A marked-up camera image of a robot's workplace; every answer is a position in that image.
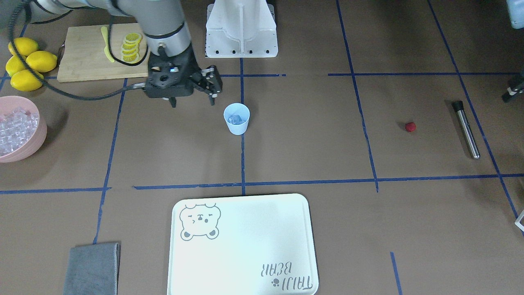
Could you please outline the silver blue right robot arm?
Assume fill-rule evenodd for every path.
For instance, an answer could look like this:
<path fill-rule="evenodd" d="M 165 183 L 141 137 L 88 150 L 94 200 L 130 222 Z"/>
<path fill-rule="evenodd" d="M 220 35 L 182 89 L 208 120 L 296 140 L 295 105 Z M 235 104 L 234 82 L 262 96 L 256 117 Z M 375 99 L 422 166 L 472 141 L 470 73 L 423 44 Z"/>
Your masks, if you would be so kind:
<path fill-rule="evenodd" d="M 211 106 L 221 93 L 222 82 L 215 66 L 201 69 L 194 55 L 190 32 L 178 0 L 22 0 L 9 21 L 13 30 L 23 14 L 26 24 L 43 24 L 61 19 L 74 10 L 106 10 L 112 16 L 133 17 L 142 29 L 149 52 L 148 77 L 143 83 L 126 86 L 107 95 L 84 97 L 54 89 L 74 99 L 94 101 L 141 89 L 149 98 L 168 100 L 173 108 L 178 97 L 195 90 L 207 94 Z"/>

